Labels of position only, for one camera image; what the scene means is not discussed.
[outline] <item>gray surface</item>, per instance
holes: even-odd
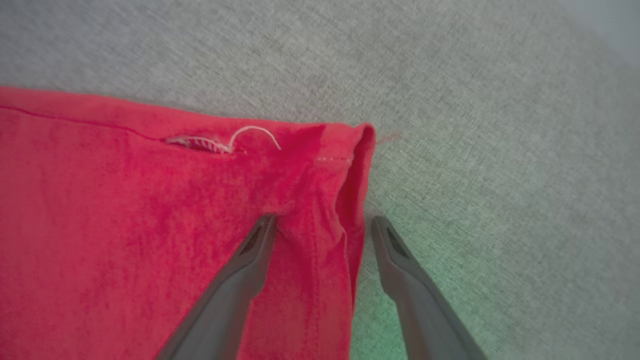
[[[640,353],[640,76],[551,0],[4,0],[0,83],[399,133],[368,209],[489,358]],[[403,356],[368,242],[352,358]]]

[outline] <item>red fabric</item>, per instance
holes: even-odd
[[[163,141],[245,125],[282,150],[261,131],[233,154]],[[0,358],[153,358],[264,213],[238,358],[347,358],[374,137],[0,88]]]

